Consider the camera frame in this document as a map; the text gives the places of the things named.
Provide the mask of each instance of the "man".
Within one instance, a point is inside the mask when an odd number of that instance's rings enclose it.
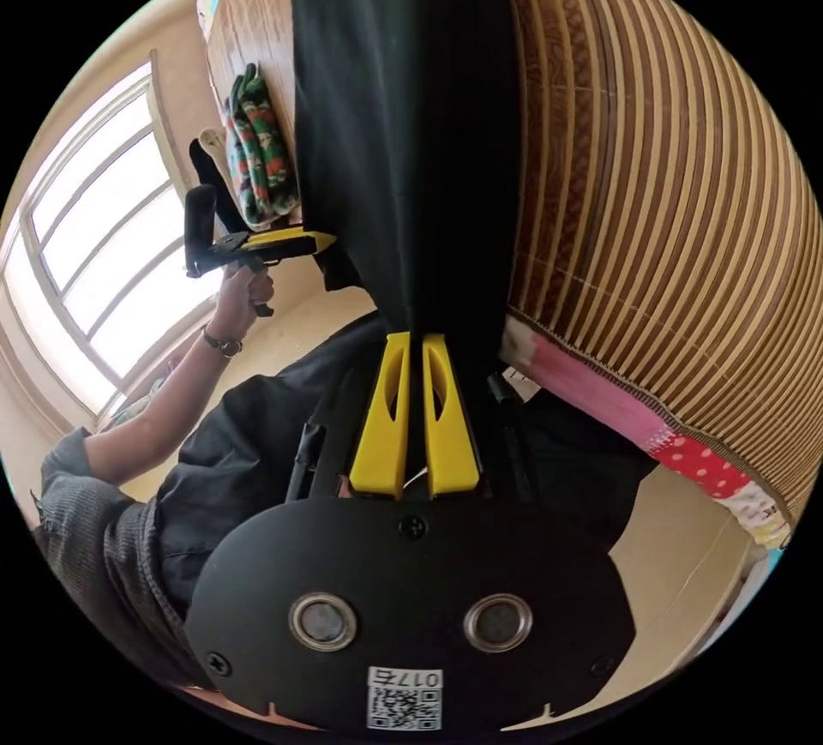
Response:
[[[386,336],[376,313],[356,320],[277,376],[227,392],[191,433],[254,324],[255,305],[272,295],[265,272],[224,277],[212,320],[147,408],[105,432],[76,430],[46,457],[34,529],[69,595],[133,664],[246,717],[256,715],[213,690],[185,639],[195,583],[231,530],[285,500],[303,425],[324,389],[351,355]],[[613,544],[653,460],[546,392],[526,406],[526,426],[544,495]],[[150,502],[120,490],[181,442]]]

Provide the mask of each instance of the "yellow bracket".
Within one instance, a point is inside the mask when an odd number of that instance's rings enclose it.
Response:
[[[337,237],[330,233],[321,231],[304,231],[302,225],[294,225],[290,228],[282,228],[277,231],[261,231],[253,233],[240,246],[240,250],[252,253],[259,248],[266,248],[269,245],[276,245],[281,242],[290,242],[292,239],[302,239],[309,237],[315,241],[315,253],[319,254],[337,241]]]
[[[423,382],[429,495],[472,491],[480,482],[480,471],[446,340],[439,333],[423,340]]]
[[[358,494],[403,494],[405,455],[409,437],[409,375],[411,336],[391,333],[377,385],[363,424],[349,482]]]

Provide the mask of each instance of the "black handle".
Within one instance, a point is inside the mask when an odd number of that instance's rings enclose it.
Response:
[[[241,265],[245,265],[252,273],[259,273],[266,267],[266,263],[259,256],[247,255],[240,261]],[[274,310],[268,305],[255,305],[255,313],[261,319],[266,319],[269,316],[274,316]]]

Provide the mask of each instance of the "white label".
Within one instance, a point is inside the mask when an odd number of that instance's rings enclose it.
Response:
[[[366,727],[373,730],[440,730],[443,672],[369,668]]]

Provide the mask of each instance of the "wristwatch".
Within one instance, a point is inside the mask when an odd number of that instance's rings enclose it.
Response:
[[[242,349],[243,343],[236,342],[233,339],[215,339],[206,331],[206,326],[202,328],[203,339],[206,344],[212,347],[215,351],[220,351],[226,359],[235,357]]]

